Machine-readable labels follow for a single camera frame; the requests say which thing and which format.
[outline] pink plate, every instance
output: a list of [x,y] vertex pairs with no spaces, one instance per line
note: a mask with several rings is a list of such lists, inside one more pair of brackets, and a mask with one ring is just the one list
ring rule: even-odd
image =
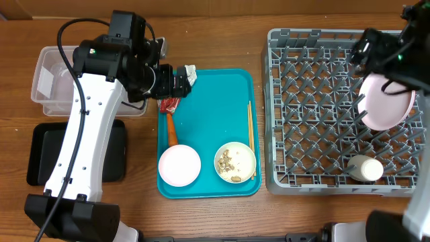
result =
[[[365,97],[357,105],[358,112],[368,111],[362,120],[372,130],[387,130],[396,126],[408,116],[414,104],[415,91],[399,95],[386,95],[382,92],[381,88],[387,81],[388,79],[383,75],[369,74],[359,92]],[[404,89],[404,86],[393,82],[385,92]]]
[[170,186],[189,185],[199,176],[202,162],[197,152],[186,145],[168,148],[160,157],[159,173]]

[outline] crumpled plastic wrapper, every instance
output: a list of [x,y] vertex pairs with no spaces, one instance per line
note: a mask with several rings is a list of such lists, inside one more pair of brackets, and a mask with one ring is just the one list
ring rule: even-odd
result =
[[[187,79],[191,86],[197,80],[196,66],[195,65],[185,65],[185,70],[187,71]],[[157,103],[160,108],[161,113],[170,113],[173,114],[179,105],[181,98],[179,97],[170,97],[162,100],[157,100]]]

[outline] chopsticks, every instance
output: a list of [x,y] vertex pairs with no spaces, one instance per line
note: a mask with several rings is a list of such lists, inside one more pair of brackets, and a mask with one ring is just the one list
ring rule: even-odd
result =
[[[254,125],[253,125],[253,111],[251,108],[251,101],[248,103],[248,138],[249,138],[249,148],[255,153],[254,147]],[[257,176],[257,171],[254,171],[254,175],[251,177],[251,180],[254,180],[254,177]]]

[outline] white cup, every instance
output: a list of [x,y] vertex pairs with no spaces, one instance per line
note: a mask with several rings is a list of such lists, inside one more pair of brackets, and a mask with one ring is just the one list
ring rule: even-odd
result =
[[374,182],[384,174],[382,164],[371,157],[356,155],[348,161],[348,167],[356,165],[357,168],[349,172],[349,175],[361,182]]

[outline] wooden table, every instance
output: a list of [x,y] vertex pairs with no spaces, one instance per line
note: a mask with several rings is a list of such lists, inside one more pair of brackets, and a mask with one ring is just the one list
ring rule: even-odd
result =
[[[150,18],[156,36],[170,44],[167,61],[174,67],[243,68],[254,80],[259,144],[263,153],[264,109],[261,51],[272,28],[402,29],[398,15],[288,15],[261,17]],[[32,132],[50,118],[30,99],[40,50],[56,45],[64,20],[0,22],[0,241],[33,241],[38,227],[24,214],[28,194],[43,187],[26,183]],[[99,24],[76,24],[63,38],[78,45],[106,33]],[[373,209],[402,212],[407,198],[379,196],[275,196],[264,183],[250,197],[169,200],[157,189],[157,107],[154,101],[139,118],[123,118],[128,130],[126,177],[103,185],[103,202],[116,203],[121,219],[146,236],[270,236],[315,232],[331,221],[365,220]]]

